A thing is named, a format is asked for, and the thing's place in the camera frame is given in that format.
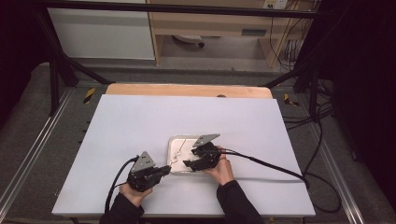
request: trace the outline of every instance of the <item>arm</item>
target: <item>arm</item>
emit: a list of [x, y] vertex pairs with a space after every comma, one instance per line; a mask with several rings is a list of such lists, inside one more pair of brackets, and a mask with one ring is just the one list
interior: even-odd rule
[[225, 222], [234, 223], [263, 223], [262, 217], [248, 200], [245, 192], [233, 178], [233, 168], [225, 154], [221, 154], [218, 165], [205, 171], [218, 182], [217, 196], [224, 211]]
[[236, 180], [223, 186], [219, 185], [217, 196], [225, 214], [225, 223], [263, 223], [259, 212], [248, 200]]
[[128, 184], [120, 186], [120, 194], [114, 200], [111, 209], [100, 218], [100, 224], [130, 224], [137, 223], [137, 220], [145, 213], [142, 206], [143, 199], [152, 192], [148, 189], [139, 192]]

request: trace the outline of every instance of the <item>small object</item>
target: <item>small object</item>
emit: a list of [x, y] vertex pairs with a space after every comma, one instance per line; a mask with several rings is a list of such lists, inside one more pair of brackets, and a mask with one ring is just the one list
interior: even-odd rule
[[154, 161], [147, 151], [144, 151], [128, 174], [127, 182], [131, 188], [140, 192], [151, 189], [171, 171], [171, 167], [168, 165], [161, 168], [154, 166]]
[[199, 138], [197, 139], [197, 141], [194, 143], [194, 145], [192, 145], [193, 147], [200, 147], [203, 146], [204, 144], [212, 141], [213, 139], [219, 137], [220, 134], [219, 133], [212, 133], [212, 134], [206, 134], [206, 135], [201, 135], [199, 136]]
[[221, 152], [212, 142], [208, 142], [196, 149], [191, 150], [192, 154], [198, 156], [200, 159], [196, 161], [183, 161], [187, 167], [190, 167], [194, 172], [214, 168], [218, 165]]
[[203, 48], [205, 46], [202, 38], [198, 35], [173, 35], [173, 38], [185, 43], [198, 44], [198, 47], [200, 48]]

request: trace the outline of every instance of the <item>white tray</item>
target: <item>white tray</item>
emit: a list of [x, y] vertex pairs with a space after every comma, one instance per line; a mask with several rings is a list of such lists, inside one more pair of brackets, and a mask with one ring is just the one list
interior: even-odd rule
[[195, 161], [199, 157], [192, 154], [192, 145], [200, 135], [175, 135], [169, 139], [167, 164], [172, 167], [172, 174], [200, 173], [194, 172], [183, 161]]

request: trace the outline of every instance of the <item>white cabinet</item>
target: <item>white cabinet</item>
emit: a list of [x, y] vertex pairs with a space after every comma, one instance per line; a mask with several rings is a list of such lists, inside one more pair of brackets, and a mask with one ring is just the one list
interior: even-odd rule
[[49, 8], [49, 14], [64, 52], [70, 57], [154, 60], [147, 12]]

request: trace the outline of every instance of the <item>black metal frame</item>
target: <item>black metal frame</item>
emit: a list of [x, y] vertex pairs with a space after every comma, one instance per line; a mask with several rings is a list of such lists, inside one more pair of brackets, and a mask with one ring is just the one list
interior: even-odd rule
[[[301, 19], [321, 19], [332, 20], [336, 14], [334, 12], [314, 12], [314, 11], [294, 11], [294, 10], [273, 10], [241, 7], [204, 7], [204, 6], [184, 6], [184, 5], [159, 5], [159, 4], [134, 4], [134, 3], [108, 3], [108, 2], [82, 2], [82, 1], [59, 1], [59, 0], [35, 0], [33, 14], [41, 30], [50, 45], [50, 55], [53, 61], [50, 62], [51, 71], [51, 114], [59, 105], [59, 88], [57, 75], [60, 74], [66, 86], [76, 86], [78, 79], [72, 69], [75, 68], [102, 84], [111, 84], [93, 71], [84, 67], [69, 58], [62, 49], [61, 44], [53, 29], [50, 29], [48, 21], [43, 17], [43, 10], [51, 8], [89, 9], [89, 10], [111, 10], [111, 11], [142, 11], [142, 12], [167, 12], [167, 13], [190, 13], [190, 14], [212, 14], [212, 15], [235, 15], [249, 17], [273, 17], [273, 18], [301, 18]], [[284, 80], [296, 76], [296, 72], [291, 72], [286, 76], [278, 78], [266, 85], [272, 88]]]

